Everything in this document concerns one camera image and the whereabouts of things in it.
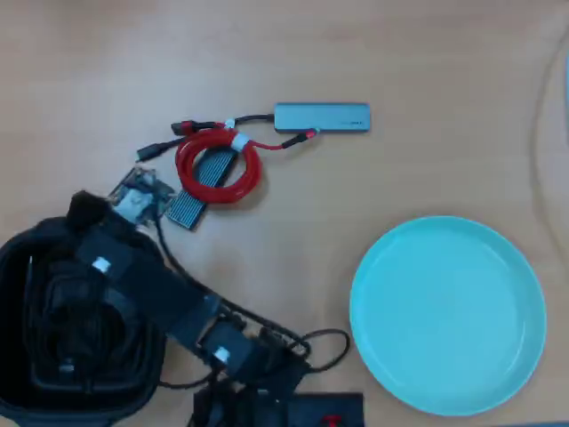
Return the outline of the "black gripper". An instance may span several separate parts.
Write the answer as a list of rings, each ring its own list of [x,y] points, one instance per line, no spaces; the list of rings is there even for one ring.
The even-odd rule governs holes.
[[[73,195],[66,214],[67,227],[73,231],[89,228],[76,250],[76,258],[97,270],[109,283],[150,283],[151,239],[120,216],[107,216],[110,210],[104,197],[85,190]]]

